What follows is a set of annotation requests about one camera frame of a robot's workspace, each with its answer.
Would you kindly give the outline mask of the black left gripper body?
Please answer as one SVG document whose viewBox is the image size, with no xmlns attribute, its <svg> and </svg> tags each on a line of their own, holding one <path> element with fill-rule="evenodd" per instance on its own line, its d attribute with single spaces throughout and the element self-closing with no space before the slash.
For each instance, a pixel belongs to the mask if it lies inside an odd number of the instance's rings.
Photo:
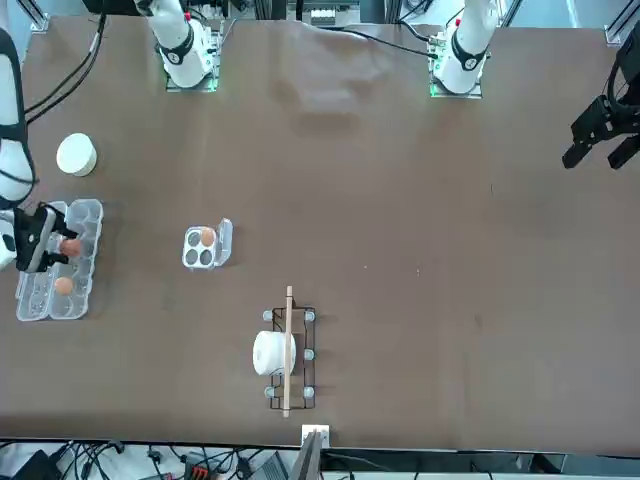
<svg viewBox="0 0 640 480">
<path fill-rule="evenodd" d="M 621 73 L 627 85 L 626 93 L 618 98 L 612 92 L 612 109 L 625 119 L 639 117 L 639 36 L 629 35 L 616 54 L 612 66 L 612 84 Z"/>
</svg>

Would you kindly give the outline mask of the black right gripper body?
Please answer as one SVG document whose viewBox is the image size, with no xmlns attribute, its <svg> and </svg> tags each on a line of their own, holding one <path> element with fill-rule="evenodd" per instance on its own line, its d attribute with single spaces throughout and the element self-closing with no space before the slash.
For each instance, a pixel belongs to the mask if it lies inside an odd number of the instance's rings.
<svg viewBox="0 0 640 480">
<path fill-rule="evenodd" d="M 20 208 L 13 213 L 17 269 L 26 273 L 46 272 L 50 263 L 46 247 L 56 223 L 55 211 L 40 203 L 32 214 Z"/>
</svg>

